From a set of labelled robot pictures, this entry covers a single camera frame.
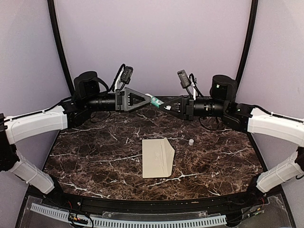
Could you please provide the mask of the green white glue stick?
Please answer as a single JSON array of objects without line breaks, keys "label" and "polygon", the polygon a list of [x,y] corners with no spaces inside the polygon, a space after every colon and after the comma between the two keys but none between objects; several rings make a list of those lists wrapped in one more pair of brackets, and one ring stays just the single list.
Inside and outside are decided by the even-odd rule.
[{"label": "green white glue stick", "polygon": [[160,100],[159,98],[146,93],[146,96],[150,97],[151,99],[151,104],[154,105],[155,107],[157,107],[160,110],[165,110],[165,111],[171,111],[172,110],[172,106],[169,104],[166,104],[164,101]]}]

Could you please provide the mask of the white glue stick cap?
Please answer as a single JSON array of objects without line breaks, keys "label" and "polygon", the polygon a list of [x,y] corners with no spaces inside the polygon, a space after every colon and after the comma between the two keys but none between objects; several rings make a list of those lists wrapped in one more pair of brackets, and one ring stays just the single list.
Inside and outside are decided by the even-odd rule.
[{"label": "white glue stick cap", "polygon": [[193,144],[194,144],[194,140],[193,140],[193,139],[189,139],[188,144],[189,144],[189,145],[193,145]]}]

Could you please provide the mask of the cream paper envelope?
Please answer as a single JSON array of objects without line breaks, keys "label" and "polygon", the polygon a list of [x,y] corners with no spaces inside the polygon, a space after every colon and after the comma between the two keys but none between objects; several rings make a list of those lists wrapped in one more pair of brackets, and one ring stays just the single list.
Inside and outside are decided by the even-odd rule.
[{"label": "cream paper envelope", "polygon": [[167,138],[142,140],[142,177],[167,178],[172,174],[175,150]]}]

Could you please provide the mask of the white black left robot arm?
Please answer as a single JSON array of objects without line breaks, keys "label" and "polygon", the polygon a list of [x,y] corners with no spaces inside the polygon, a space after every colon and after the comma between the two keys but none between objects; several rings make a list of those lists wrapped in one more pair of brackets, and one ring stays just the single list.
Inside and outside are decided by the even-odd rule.
[{"label": "white black left robot arm", "polygon": [[0,170],[9,171],[37,188],[57,207],[67,203],[67,196],[55,178],[29,162],[16,143],[43,133],[81,126],[93,112],[131,112],[151,101],[151,97],[126,87],[133,68],[121,66],[111,86],[87,71],[74,79],[75,92],[51,108],[19,116],[0,115]]}]

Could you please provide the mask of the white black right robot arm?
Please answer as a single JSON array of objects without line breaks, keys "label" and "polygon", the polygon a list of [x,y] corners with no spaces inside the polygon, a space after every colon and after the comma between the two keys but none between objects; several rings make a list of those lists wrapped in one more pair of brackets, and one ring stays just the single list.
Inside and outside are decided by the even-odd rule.
[{"label": "white black right robot arm", "polygon": [[253,177],[242,196],[247,206],[253,206],[264,194],[292,178],[304,176],[304,121],[267,111],[258,105],[236,103],[238,83],[225,76],[212,78],[210,95],[181,95],[160,105],[160,110],[182,120],[194,117],[216,117],[232,130],[259,133],[295,143],[298,147],[287,159],[272,169]]}]

